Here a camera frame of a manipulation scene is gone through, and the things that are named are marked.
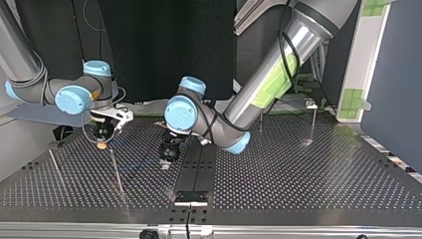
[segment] wire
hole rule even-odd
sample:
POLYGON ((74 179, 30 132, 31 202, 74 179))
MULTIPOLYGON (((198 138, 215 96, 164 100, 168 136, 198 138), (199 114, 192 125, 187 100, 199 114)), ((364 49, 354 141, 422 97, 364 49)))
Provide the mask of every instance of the wire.
POLYGON ((140 163, 131 165, 131 166, 127 166, 127 167, 121 168, 118 171, 129 171, 129 170, 132 170, 132 169, 137 169, 137 168, 140 168, 140 167, 142 167, 142 166, 144 166, 146 164, 149 164, 149 163, 152 163, 152 161, 146 160, 146 161, 143 161, 143 162, 140 162, 140 163))
MULTIPOLYGON (((283 8, 282 16, 280 18, 279 30, 277 31, 277 35, 278 35, 280 53, 282 55, 282 60, 283 60, 283 67, 286 69, 286 73, 288 74, 288 77, 289 77, 289 80, 292 83, 292 86, 295 86, 296 85, 296 82, 297 82, 297 77, 298 77, 298 74, 299 74, 299 68, 301 66, 300 58, 299 58, 298 51, 296 50, 296 47, 292 43, 292 40, 284 32, 284 28, 282 27, 283 26, 283 20, 286 17, 286 10, 289 8, 290 3, 291 3, 291 0, 288 0, 286 2, 285 7, 283 8), (284 44, 285 43, 285 40, 288 42, 288 45, 291 47, 291 49, 292 49, 292 51, 293 51, 293 53, 295 55, 295 59, 296 59, 296 71, 295 71, 295 74, 294 75, 292 75, 292 72, 290 71, 290 67, 289 67, 289 64, 288 64, 288 61, 287 61, 287 57, 286 57, 286 53, 285 53, 285 44, 284 44)), ((275 98, 273 100, 273 102, 271 103, 271 105, 268 108, 267 112, 264 113, 263 121, 267 117, 267 115, 270 114, 271 110, 276 105, 276 103, 277 103, 278 100, 279 99, 277 99, 277 98, 275 98)))
MULTIPOLYGON (((316 61, 315 61, 315 59, 314 59, 314 54, 312 54, 311 55, 311 58, 312 58, 312 67, 313 67, 313 69, 314 69, 314 71, 315 72, 317 72, 317 63, 316 63, 316 61)), ((326 101, 328 102, 328 104, 329 104, 329 106, 332 108, 332 110, 335 112, 335 114, 337 115, 337 109, 335 108, 335 106, 329 101, 329 98, 326 96, 326 93, 325 93, 325 91, 323 90, 323 87, 322 87, 322 83, 321 83, 321 79, 319 78, 319 75, 318 74, 316 74, 316 81, 318 82, 318 84, 319 84, 319 88, 320 88, 320 90, 322 91, 322 94, 323 94, 323 97, 324 98, 326 98, 326 101)))
POLYGON ((49 89, 49 92, 50 92, 50 95, 51 95, 52 98, 54 98, 54 94, 53 94, 53 92, 50 88, 49 72, 48 72, 46 66, 44 65, 43 59, 35 51, 34 51, 34 55, 39 60, 40 70, 38 71, 37 75, 33 79, 27 80, 27 81, 14 81, 12 79, 8 79, 8 80, 9 80, 10 85, 12 85, 14 88, 20 88, 20 89, 34 86, 35 84, 39 83, 40 81, 43 81, 43 86, 41 88, 42 90, 41 90, 41 96, 40 96, 40 104, 41 104, 41 106, 44 106, 45 104, 48 103, 46 101, 46 89, 49 89))
POLYGON ((91 29, 93 29, 93 30, 95 30, 95 31, 99 31, 99 32, 105 32, 105 31, 106 31, 106 29, 96 28, 96 27, 94 27, 93 25, 91 25, 91 23, 88 21, 88 19, 87 19, 87 4, 88 4, 88 0, 85 0, 85 3, 84 3, 84 10, 83 10, 83 14, 84 14, 84 19, 85 19, 85 22, 87 23, 87 25, 88 25, 91 29))

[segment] vertical metal post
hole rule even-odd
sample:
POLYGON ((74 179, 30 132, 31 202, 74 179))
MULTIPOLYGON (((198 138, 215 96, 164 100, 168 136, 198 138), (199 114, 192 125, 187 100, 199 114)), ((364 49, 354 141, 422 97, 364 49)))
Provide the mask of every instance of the vertical metal post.
POLYGON ((263 114, 260 114, 260 132, 263 131, 263 114))
POLYGON ((317 118, 317 108, 314 109, 314 117, 313 117, 313 128, 316 125, 316 118, 317 118))
POLYGON ((0 1, 0 67, 14 81, 34 79, 41 63, 30 48, 7 1, 0 1))
POLYGON ((53 153, 53 150, 52 149, 50 149, 49 148, 49 153, 50 153, 50 157, 51 157, 51 159, 53 160, 53 164, 54 164, 54 167, 56 168, 56 170, 60 170, 60 167, 59 167, 59 165, 57 164, 57 161, 56 161, 56 157, 54 156, 54 153, 53 153))
POLYGON ((112 149, 109 150, 109 156, 111 157, 112 165, 114 167, 115 178, 117 179, 118 187, 121 193, 124 193, 123 186, 120 180, 120 173, 118 172, 117 162, 115 161, 114 151, 112 149))

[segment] black backdrop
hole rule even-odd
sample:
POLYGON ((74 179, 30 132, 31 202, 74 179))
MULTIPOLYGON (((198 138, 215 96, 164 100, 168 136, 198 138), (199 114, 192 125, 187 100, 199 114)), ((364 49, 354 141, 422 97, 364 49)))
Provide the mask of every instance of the black backdrop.
POLYGON ((170 98, 180 79, 207 84, 207 99, 232 95, 235 0, 16 0, 25 33, 50 77, 74 79, 103 59, 127 102, 170 98))

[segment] orange object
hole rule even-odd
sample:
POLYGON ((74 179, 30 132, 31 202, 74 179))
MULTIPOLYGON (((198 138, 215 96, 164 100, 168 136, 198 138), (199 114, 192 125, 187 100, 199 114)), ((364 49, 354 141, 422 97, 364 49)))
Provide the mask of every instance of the orange object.
POLYGON ((97 148, 99 149, 106 149, 106 142, 98 142, 97 148))

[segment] gray robotic arm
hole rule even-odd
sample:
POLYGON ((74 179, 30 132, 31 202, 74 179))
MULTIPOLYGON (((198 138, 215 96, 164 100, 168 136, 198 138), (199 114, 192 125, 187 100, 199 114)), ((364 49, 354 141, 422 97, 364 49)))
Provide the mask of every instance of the gray robotic arm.
POLYGON ((26 103, 56 105, 69 115, 91 111, 96 122, 99 148, 133 119, 127 108, 118 110, 112 102, 110 66, 103 61, 84 64, 84 75, 76 80, 49 79, 42 58, 28 42, 6 1, 0 1, 0 66, 8 77, 6 93, 26 103), (114 128, 111 119, 119 120, 114 128))
POLYGON ((273 44, 257 71, 221 115, 201 103, 206 88, 203 82, 183 78, 165 109, 168 128, 173 135, 193 133, 203 142, 213 142, 232 153, 242 152, 251 138, 248 128, 274 99, 291 87, 290 74, 323 40, 338 32, 356 1, 297 2, 292 20, 281 33, 281 42, 273 44))

